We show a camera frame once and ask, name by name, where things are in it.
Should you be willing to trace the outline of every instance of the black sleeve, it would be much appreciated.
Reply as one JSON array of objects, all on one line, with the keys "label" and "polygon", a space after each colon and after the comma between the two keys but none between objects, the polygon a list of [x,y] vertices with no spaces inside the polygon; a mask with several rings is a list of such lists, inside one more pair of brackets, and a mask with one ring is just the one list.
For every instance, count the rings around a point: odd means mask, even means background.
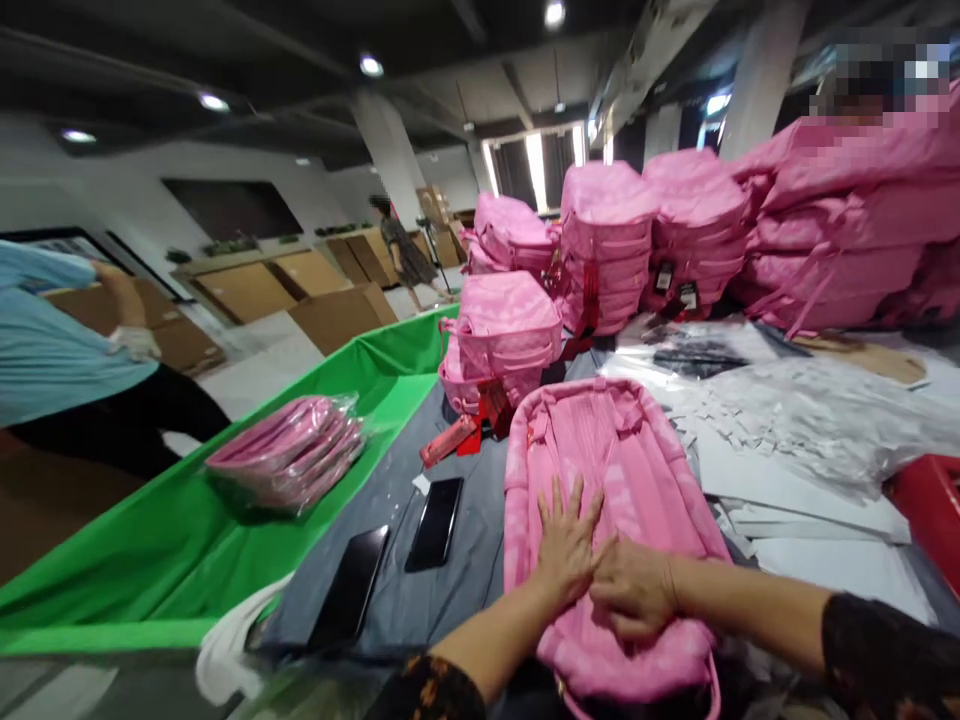
[{"label": "black sleeve", "polygon": [[835,595],[823,613],[831,694],[851,717],[960,720],[960,639],[875,600]]},{"label": "black sleeve", "polygon": [[480,691],[462,670],[424,655],[387,681],[364,720],[484,720],[486,714]]}]

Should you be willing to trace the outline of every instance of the white glove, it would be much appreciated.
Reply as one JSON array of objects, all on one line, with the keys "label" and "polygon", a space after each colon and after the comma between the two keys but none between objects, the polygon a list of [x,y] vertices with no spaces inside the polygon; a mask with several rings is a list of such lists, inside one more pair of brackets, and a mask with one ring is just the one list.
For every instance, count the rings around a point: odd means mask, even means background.
[{"label": "white glove", "polygon": [[107,351],[108,355],[114,355],[126,348],[134,362],[160,359],[160,348],[153,339],[153,333],[146,328],[121,325],[108,339],[113,343]]}]

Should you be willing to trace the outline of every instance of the green cloth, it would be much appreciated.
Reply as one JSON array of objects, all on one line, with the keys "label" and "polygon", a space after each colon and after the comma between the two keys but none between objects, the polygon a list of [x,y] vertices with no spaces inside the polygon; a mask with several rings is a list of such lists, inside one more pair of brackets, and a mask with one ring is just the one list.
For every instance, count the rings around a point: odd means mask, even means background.
[{"label": "green cloth", "polygon": [[[0,655],[199,645],[228,610],[294,570],[363,486],[435,384],[437,322],[457,310],[355,338],[0,588]],[[217,447],[284,403],[348,393],[372,437],[300,518],[244,508],[207,473]]]}]

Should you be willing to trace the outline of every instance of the smartphone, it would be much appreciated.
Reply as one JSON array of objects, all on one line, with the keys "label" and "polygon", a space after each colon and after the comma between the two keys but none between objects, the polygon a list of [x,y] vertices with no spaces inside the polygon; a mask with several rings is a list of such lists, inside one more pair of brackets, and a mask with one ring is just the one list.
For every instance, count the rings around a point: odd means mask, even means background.
[{"label": "smartphone", "polygon": [[408,573],[440,567],[447,561],[453,524],[457,519],[463,478],[437,480],[430,483],[427,502],[420,515],[420,525],[404,571]]},{"label": "smartphone", "polygon": [[389,534],[384,525],[350,538],[307,641],[308,653],[343,648],[360,636]]}]

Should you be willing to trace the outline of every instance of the person in blue shirt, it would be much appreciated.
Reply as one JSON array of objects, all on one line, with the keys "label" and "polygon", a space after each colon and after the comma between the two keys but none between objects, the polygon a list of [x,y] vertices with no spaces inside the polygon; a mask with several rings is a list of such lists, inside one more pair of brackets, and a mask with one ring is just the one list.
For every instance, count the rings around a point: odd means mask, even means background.
[{"label": "person in blue shirt", "polygon": [[[95,281],[117,304],[110,338],[36,294]],[[213,398],[159,358],[126,273],[0,240],[0,427],[31,447],[150,480],[180,460],[164,431],[206,442],[230,425]]]}]

